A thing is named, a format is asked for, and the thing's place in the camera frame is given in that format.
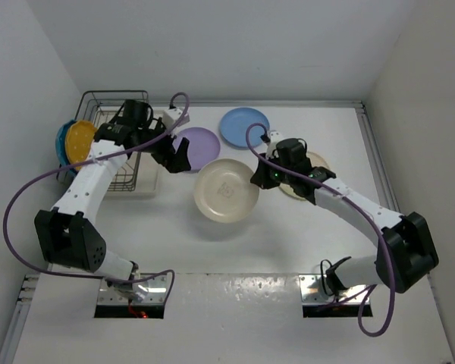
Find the cream plate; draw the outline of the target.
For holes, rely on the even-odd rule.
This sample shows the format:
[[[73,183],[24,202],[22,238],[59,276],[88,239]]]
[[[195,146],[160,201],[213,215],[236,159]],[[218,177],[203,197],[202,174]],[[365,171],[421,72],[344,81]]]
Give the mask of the cream plate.
[[[248,165],[232,158],[208,163],[197,174],[193,191],[196,207],[215,222],[242,221],[259,199],[259,188],[250,182],[253,175]]]

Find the yellow polka dot plate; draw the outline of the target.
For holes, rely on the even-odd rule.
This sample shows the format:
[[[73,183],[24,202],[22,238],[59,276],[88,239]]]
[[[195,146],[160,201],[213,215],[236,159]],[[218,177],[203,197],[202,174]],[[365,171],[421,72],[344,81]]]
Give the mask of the yellow polka dot plate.
[[[97,128],[90,121],[75,121],[65,137],[65,152],[71,164],[83,162],[89,155]]]

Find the teal polka dot plate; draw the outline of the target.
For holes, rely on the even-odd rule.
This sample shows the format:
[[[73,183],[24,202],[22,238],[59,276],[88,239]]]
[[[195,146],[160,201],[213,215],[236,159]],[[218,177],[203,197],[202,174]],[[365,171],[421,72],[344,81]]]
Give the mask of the teal polka dot plate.
[[[58,157],[59,163],[62,167],[69,165],[70,162],[67,158],[67,153],[65,150],[65,138],[70,127],[75,123],[75,120],[70,120],[67,123],[63,124],[56,134],[55,138],[55,151]]]

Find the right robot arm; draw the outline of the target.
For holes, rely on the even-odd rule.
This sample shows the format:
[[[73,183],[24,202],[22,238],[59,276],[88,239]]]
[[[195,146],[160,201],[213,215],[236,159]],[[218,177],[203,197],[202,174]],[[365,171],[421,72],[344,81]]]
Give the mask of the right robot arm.
[[[384,284],[404,293],[438,266],[428,223],[419,213],[403,215],[357,193],[334,172],[314,166],[299,139],[277,133],[261,139],[267,150],[258,157],[252,184],[263,190],[288,185],[298,197],[352,225],[377,249],[372,256],[344,257],[327,269],[323,287],[330,295],[359,284]]]

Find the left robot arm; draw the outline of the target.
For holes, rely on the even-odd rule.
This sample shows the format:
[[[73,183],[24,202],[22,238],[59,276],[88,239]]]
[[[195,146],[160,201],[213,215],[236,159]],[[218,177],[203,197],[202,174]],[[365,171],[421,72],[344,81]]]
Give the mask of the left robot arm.
[[[146,152],[172,174],[189,171],[190,141],[174,146],[174,129],[189,121],[188,109],[170,104],[159,119],[150,104],[127,99],[108,122],[99,126],[86,154],[87,165],[77,172],[64,195],[34,224],[44,259],[102,277],[128,300],[140,301],[145,284],[138,265],[108,250],[96,230],[99,207],[117,172],[133,152]]]

